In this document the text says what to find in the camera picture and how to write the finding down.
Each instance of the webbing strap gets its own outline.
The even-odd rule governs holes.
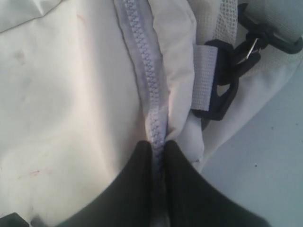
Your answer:
[[[194,110],[209,110],[217,54],[217,47],[194,46],[195,81],[191,106]]]

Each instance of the stain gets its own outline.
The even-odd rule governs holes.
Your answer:
[[[53,174],[53,171],[51,169],[47,169],[46,172],[47,172],[48,175]]]
[[[51,175],[51,174],[53,174],[53,171],[51,169],[36,170],[36,171],[33,171],[33,172],[31,172],[27,175],[19,176],[17,179],[19,180],[19,179],[24,178],[24,177],[37,176],[41,173]]]
[[[17,51],[14,54],[14,58],[17,59],[17,61],[20,62],[21,65],[25,64],[25,54],[23,50]]]
[[[40,173],[40,170],[36,170],[30,173],[32,176],[37,176]]]
[[[79,14],[77,14],[77,18],[82,21],[83,24],[86,24],[86,20]]]

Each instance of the black plastic buckle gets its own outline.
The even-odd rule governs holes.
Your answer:
[[[236,70],[232,68],[233,46],[220,40],[212,40],[205,43],[205,45],[218,48],[211,100],[208,111],[192,111],[198,118],[220,121],[223,119],[234,100],[239,87],[239,78],[238,76],[234,77],[233,73]],[[223,95],[219,96],[217,93],[217,86],[225,84],[230,84],[230,87]]]
[[[254,23],[245,15],[247,6],[248,3],[238,5],[238,22],[248,30],[246,35],[248,42],[257,40],[259,49],[264,49],[267,45],[271,45],[288,54],[296,54],[303,49],[302,37],[294,43],[289,43],[275,36],[277,29],[266,24]]]
[[[29,227],[29,224],[17,213],[0,218],[0,227]]]

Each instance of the white surface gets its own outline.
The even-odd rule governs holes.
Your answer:
[[[273,227],[303,226],[303,70],[209,159],[203,176]]]

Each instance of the zipper teeth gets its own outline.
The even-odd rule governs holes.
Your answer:
[[[161,125],[159,120],[160,117],[159,84],[155,73],[155,67],[151,56],[150,46],[149,43],[147,42],[147,38],[143,32],[142,25],[140,23],[138,9],[135,0],[124,0],[124,3],[125,3],[128,19],[130,22],[130,26],[144,64],[147,87],[150,97],[150,109],[148,112],[148,118],[150,119],[150,127],[151,127],[151,132],[150,132],[151,143],[154,149],[158,171],[160,171],[162,166],[162,153],[163,153],[165,135],[163,135],[160,129]]]

